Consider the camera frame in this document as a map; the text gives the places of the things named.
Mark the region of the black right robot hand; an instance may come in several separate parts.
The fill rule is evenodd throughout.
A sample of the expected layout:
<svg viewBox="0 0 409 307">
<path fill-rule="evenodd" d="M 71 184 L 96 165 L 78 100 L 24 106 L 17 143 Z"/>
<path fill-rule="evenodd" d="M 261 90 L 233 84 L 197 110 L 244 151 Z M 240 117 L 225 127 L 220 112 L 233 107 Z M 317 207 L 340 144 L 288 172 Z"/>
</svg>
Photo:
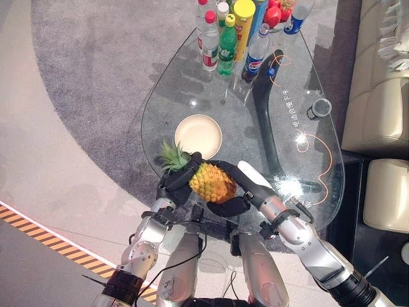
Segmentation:
<svg viewBox="0 0 409 307">
<path fill-rule="evenodd" d="M 260 209 L 262 204 L 274 196 L 270 186 L 262 185 L 265 179 L 249 163 L 240 161 L 238 165 L 226 161 L 208 161 L 227 173 L 244 191 L 243 196 L 233 196 L 221 204 L 209 201 L 207 208 L 219 217 L 233 217 L 247 212 L 251 205 Z"/>
</svg>

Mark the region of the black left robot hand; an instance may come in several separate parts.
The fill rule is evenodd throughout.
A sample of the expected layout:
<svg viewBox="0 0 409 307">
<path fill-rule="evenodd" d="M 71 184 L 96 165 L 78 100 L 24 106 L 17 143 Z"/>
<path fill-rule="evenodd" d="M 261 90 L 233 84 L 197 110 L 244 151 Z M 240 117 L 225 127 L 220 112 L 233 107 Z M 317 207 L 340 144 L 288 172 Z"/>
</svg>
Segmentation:
<svg viewBox="0 0 409 307">
<path fill-rule="evenodd" d="M 194 152 L 190 156 L 190 161 L 182 169 L 164 173 L 157 186 L 156 199 L 168 199 L 176 207 L 184 205 L 192 192 L 189 181 L 199 170 L 202 161 L 202 155 Z"/>
</svg>

